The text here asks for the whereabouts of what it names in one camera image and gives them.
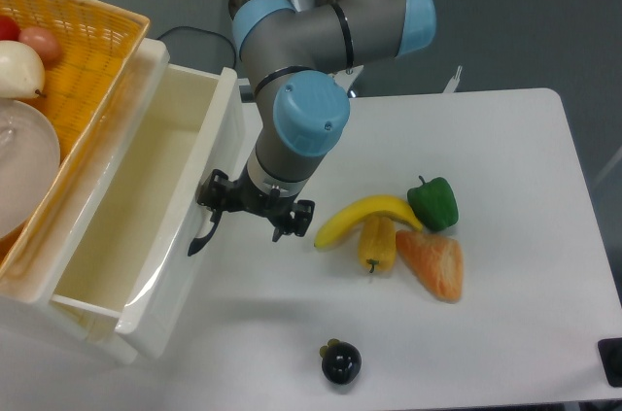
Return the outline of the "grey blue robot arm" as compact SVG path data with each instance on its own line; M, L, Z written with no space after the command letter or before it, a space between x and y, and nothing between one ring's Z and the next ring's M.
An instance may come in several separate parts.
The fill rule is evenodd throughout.
M302 236L314 203L300 193L338 143L350 114L334 74L427 47L436 31L433 0L249 0L232 19L237 55L262 129L236 180L214 170L198 203L218 223L225 213L267 219L274 236Z

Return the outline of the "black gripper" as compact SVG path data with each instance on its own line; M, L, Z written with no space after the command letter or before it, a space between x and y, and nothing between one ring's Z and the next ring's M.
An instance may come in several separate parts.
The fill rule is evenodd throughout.
M303 237L306 234L313 220L315 202L294 200L294 196L283 196L278 189L264 193L248 177L232 182L220 169L211 172L196 199L200 206L209 210L212 223L218 222L225 211L247 212L268 219L274 227L273 242L278 242L282 236Z

